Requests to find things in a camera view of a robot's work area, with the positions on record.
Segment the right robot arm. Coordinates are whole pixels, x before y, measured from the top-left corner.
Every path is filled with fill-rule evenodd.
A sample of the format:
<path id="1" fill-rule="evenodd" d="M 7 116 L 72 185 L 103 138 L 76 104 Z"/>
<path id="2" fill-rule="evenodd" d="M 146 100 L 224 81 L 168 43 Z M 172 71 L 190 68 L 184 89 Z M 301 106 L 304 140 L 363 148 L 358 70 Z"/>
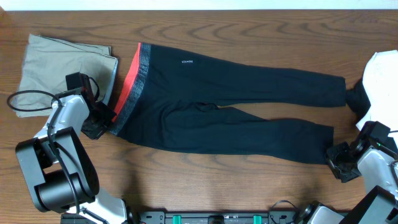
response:
<path id="1" fill-rule="evenodd" d="M 347 183 L 364 179 L 366 196 L 346 215 L 313 203 L 294 223 L 397 223 L 397 152 L 389 149 L 391 129 L 367 121 L 357 138 L 326 151 L 326 161 L 336 179 Z"/>

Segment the black leggings red waistband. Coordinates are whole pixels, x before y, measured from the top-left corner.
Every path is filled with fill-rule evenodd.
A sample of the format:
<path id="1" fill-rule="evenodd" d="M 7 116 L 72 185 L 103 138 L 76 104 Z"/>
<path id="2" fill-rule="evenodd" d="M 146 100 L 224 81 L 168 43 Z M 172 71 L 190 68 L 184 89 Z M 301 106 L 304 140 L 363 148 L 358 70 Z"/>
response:
<path id="1" fill-rule="evenodd" d="M 334 129 L 301 119 L 266 120 L 240 103 L 346 104 L 343 77 L 257 67 L 139 44 L 111 132 L 131 143 L 195 154 L 265 155 L 323 164 Z"/>

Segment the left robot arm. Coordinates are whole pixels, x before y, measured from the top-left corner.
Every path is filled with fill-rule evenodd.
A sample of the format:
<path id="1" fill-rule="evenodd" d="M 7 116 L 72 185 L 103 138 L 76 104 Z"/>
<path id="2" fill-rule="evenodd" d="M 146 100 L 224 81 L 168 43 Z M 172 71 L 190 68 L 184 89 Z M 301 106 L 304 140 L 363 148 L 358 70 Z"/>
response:
<path id="1" fill-rule="evenodd" d="M 114 112 L 82 93 L 51 96 L 43 128 L 16 146 L 16 156 L 36 209 L 70 216 L 71 221 L 131 223 L 125 201 L 100 187 L 80 133 L 98 139 Z"/>

